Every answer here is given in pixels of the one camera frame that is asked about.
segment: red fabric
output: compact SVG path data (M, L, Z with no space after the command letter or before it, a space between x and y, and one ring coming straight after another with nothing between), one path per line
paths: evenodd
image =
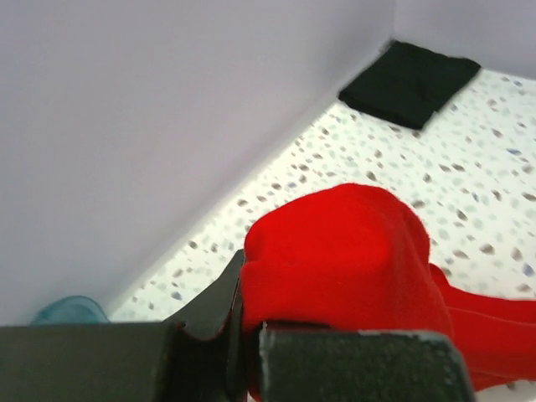
M476 390L536 379L536 301L453 288L429 249L418 217L380 188L343 184L288 203L246 236L245 334L263 321L431 330L453 339Z

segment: translucent teal container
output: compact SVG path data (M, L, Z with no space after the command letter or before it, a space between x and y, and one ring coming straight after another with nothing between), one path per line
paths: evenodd
M95 301L85 296L69 296L49 304L37 313L30 325L102 324L108 317Z

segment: white wall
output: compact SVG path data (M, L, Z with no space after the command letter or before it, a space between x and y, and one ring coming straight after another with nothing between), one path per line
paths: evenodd
M397 0L395 37L536 78L536 1Z
M109 303L393 16L392 0L3 2L0 323L68 294Z

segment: black cloth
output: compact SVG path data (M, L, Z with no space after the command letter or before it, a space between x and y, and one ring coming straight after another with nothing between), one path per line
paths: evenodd
M338 99L356 111L419 130L480 68L469 59L394 41Z

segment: pebble pattern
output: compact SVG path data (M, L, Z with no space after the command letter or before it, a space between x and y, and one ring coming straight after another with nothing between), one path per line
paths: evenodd
M535 298L535 167L536 81L483 71L423 131L337 102L111 318L167 317L219 275L260 216L346 182L387 188L410 204L433 239L430 260L453 285ZM497 387L479 400L536 401L536 386Z

